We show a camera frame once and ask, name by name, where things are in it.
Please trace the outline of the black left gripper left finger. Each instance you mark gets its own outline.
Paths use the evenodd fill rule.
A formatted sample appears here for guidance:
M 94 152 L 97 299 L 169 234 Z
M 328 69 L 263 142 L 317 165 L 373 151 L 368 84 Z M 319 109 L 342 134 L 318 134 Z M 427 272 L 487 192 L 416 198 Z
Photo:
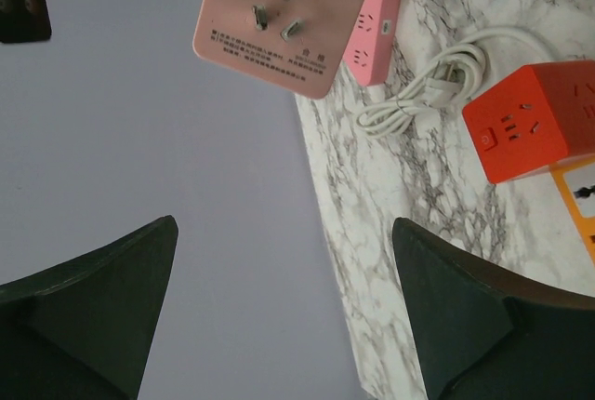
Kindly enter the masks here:
M 137 398 L 178 236 L 164 216 L 3 284 L 2 398 Z

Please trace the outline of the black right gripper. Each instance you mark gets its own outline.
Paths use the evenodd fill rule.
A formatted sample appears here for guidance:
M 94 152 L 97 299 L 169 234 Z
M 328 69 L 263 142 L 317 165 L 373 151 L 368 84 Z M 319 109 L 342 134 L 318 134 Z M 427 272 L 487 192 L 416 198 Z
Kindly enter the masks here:
M 1 43 L 45 42 L 52 28 L 46 0 L 1 0 Z

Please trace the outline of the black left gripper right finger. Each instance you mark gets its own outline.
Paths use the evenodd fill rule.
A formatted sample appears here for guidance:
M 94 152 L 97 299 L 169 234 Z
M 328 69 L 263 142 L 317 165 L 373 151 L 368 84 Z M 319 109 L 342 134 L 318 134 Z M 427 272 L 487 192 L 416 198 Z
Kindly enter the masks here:
M 594 299 L 483 260 L 406 218 L 392 245 L 430 399 L 591 399 Z

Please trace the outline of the pink cube socket adapter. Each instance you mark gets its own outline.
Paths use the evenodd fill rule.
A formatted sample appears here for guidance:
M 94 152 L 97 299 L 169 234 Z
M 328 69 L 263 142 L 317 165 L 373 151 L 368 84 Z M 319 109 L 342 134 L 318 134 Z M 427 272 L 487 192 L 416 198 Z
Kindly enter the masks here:
M 364 0 L 203 0 L 196 55 L 312 100 L 330 91 Z

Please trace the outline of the pink triangular power strip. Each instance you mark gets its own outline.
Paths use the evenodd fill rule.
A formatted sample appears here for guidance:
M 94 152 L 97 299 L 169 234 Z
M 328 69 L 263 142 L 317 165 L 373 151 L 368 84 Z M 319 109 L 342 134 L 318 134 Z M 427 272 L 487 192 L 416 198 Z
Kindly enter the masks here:
M 343 60 L 363 87 L 384 83 L 389 74 L 401 0 L 364 0 Z

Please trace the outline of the orange power strip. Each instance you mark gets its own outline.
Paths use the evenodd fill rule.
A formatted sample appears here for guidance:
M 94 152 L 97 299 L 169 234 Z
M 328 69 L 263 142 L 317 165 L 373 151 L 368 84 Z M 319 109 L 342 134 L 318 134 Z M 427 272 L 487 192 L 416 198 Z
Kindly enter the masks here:
M 594 260 L 594 157 L 555 165 L 550 168 L 550 175 L 591 260 Z

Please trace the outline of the red cube socket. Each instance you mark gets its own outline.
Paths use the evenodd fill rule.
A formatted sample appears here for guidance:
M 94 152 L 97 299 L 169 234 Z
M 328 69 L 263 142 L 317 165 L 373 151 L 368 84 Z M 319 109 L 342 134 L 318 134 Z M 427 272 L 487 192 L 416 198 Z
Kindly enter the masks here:
M 462 110 L 487 180 L 498 184 L 594 153 L 594 61 L 528 64 Z

